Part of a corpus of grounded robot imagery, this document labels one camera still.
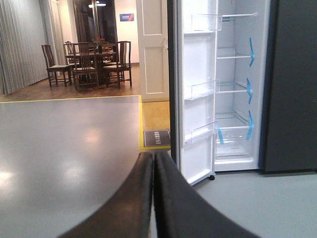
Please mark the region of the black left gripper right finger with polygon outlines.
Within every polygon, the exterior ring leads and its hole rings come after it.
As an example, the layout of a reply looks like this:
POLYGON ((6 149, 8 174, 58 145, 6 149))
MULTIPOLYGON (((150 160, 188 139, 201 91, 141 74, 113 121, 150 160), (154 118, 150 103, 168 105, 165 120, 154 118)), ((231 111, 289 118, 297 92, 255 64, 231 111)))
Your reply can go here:
POLYGON ((154 207, 159 238, 255 238, 205 201, 167 152, 155 153, 154 207))

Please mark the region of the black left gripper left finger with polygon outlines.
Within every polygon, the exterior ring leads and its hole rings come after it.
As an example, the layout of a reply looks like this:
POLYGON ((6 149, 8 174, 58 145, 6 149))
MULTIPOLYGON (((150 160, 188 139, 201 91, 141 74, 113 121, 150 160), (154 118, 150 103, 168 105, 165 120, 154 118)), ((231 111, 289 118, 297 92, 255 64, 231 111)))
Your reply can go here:
POLYGON ((61 238, 147 238, 151 220, 153 155, 141 152, 114 195, 61 238))

